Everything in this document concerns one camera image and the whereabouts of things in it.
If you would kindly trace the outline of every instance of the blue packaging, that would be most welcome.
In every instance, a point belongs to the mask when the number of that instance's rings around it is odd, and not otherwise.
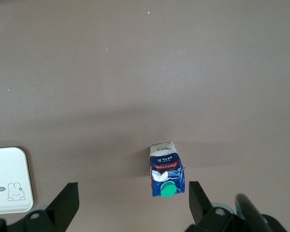
[[[185,192],[185,167],[173,142],[151,146],[149,163],[153,197]]]

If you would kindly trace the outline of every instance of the green bottle cap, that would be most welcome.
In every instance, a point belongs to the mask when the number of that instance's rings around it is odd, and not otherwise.
[[[161,197],[172,197],[176,193],[176,190],[174,182],[166,182],[161,186]]]

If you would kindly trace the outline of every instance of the small milk carton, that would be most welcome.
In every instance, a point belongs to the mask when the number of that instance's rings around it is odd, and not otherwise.
[[[151,146],[149,163],[153,197],[185,192],[185,167],[173,142]]]

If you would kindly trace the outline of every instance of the rabbit illustration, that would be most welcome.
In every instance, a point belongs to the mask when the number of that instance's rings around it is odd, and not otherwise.
[[[25,194],[24,194],[24,191],[23,189],[21,188],[20,184],[18,182],[16,183],[10,183],[8,185],[8,189],[9,189],[9,192],[8,192],[8,195],[9,195],[9,198],[8,198],[8,201],[19,201],[19,200],[25,200]]]

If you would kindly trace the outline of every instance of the screw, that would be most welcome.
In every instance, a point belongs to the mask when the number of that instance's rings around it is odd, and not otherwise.
[[[226,213],[224,212],[224,210],[223,209],[220,209],[220,208],[216,209],[215,212],[216,212],[216,214],[218,214],[220,216],[225,216],[226,215]]]
[[[268,224],[268,221],[266,220],[265,217],[263,217],[263,220],[264,220],[264,222],[265,222],[266,224]]]
[[[30,219],[36,219],[36,218],[38,218],[39,216],[40,216],[39,213],[35,213],[35,214],[32,214],[32,215],[30,216]]]

